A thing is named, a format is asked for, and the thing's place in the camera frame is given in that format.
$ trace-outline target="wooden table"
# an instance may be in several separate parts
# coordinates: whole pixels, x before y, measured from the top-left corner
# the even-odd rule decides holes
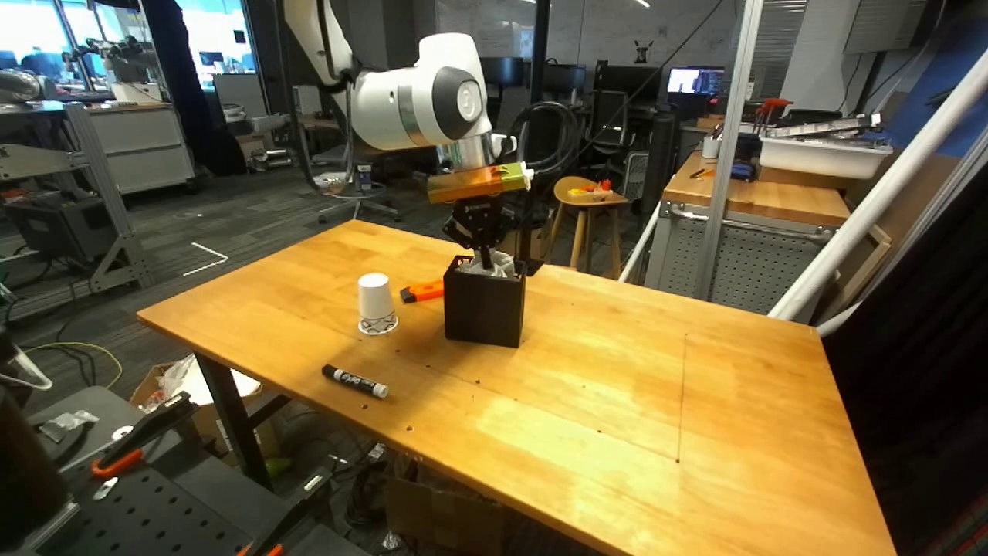
[[[359,333],[359,275],[423,285],[454,254],[345,223],[140,319],[213,362],[218,400],[242,368],[606,552],[894,552],[811,327],[544,266],[518,348],[446,339],[442,302]]]
[[[695,152],[675,173],[671,186],[664,188],[664,199],[707,208],[714,196],[714,181],[714,164],[704,164],[704,158]],[[760,169],[760,179],[755,181],[732,181],[728,212],[838,229],[851,216],[839,196],[839,188],[845,186],[851,179]]]

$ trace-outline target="paper cup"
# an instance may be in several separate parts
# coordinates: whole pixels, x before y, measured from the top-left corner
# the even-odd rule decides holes
[[[361,333],[389,333],[399,327],[389,275],[367,273],[359,278],[359,311]]]

